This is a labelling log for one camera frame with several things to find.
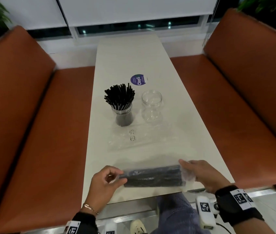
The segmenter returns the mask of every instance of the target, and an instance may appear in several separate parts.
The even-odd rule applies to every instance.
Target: person
[[[201,182],[209,193],[216,195],[218,204],[221,199],[229,199],[226,196],[237,187],[232,185],[219,171],[204,160],[184,161],[179,160],[180,165],[187,170],[193,171],[196,181]],[[84,226],[83,233],[97,234],[96,216],[103,210],[112,198],[117,188],[127,182],[126,178],[115,180],[123,174],[118,168],[105,166],[91,179],[89,193],[81,210],[74,216],[74,221],[80,221]],[[151,234],[209,234],[207,229],[201,229],[199,216],[182,193],[174,193],[156,197],[159,208],[159,225]],[[230,204],[224,201],[224,207]],[[273,234],[272,229],[265,223],[260,213],[255,208],[239,211],[235,214],[226,213],[225,208],[220,207],[222,219],[227,219],[233,226],[236,234]],[[147,233],[140,220],[134,220],[130,226],[131,234]]]

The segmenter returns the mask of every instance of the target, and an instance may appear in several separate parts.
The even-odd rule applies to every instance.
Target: person's left hand
[[[116,189],[127,182],[127,178],[123,178],[113,183],[117,175],[121,175],[124,172],[118,168],[112,166],[105,166],[101,171],[94,174],[91,179],[89,192],[84,204],[88,204],[95,212],[100,212],[107,203],[111,200]],[[82,212],[91,213],[96,216],[91,210],[83,207]]]

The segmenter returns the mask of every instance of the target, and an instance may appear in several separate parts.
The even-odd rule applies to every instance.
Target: jar filled with straws
[[[135,91],[128,83],[128,87],[125,84],[114,85],[110,89],[105,90],[105,93],[107,95],[104,99],[115,112],[117,125],[129,126],[134,120],[131,108]]]

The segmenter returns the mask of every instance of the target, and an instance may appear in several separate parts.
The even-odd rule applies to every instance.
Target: black straw
[[[105,101],[112,106],[115,110],[123,111],[128,109],[134,99],[135,91],[128,83],[114,85],[104,91],[107,95],[104,97]]]

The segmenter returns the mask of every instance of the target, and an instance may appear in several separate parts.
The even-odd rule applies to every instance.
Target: hand
[[[91,179],[89,192],[84,204],[88,204],[95,212],[100,212],[111,200],[116,189],[127,182],[127,178],[113,181],[117,175],[124,172],[112,166],[105,166],[100,172],[94,174]],[[91,213],[90,209],[82,207],[81,212]]]
[[[196,181],[202,183],[206,190],[212,194],[221,188],[231,185],[227,178],[205,160],[186,162],[179,159],[179,163],[183,168],[193,171]]]

